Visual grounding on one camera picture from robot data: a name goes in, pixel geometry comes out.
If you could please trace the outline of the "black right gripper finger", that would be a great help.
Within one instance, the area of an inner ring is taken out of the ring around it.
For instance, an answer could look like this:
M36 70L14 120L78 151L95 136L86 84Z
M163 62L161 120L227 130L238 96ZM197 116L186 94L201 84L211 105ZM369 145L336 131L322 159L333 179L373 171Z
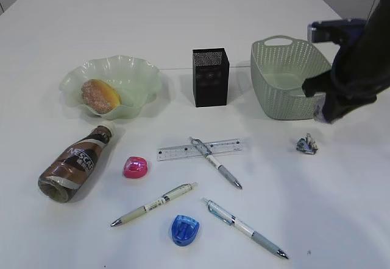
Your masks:
M331 124L351 112L355 106L356 101L352 98L337 94L326 94L321 109L323 121Z
M331 80L331 73L324 72L306 79L302 85L302 91L306 97L313 97L316 93L326 93L327 96L334 96L335 89Z

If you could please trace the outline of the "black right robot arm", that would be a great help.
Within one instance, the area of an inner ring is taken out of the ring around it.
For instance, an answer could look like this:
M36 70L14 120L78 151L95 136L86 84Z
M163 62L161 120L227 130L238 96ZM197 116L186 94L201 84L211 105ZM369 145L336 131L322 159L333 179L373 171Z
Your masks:
M332 124L353 110L372 104L389 88L389 0L379 0L370 18L316 21L308 41L339 45L331 69L306 79L306 97L318 93L313 117Z

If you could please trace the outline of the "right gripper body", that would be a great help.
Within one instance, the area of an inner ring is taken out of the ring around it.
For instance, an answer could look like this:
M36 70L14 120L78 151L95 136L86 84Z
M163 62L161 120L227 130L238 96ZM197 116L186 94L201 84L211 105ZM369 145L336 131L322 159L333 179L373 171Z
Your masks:
M356 105L374 103L381 92L381 29L364 28L357 39L340 46L331 70L335 94Z

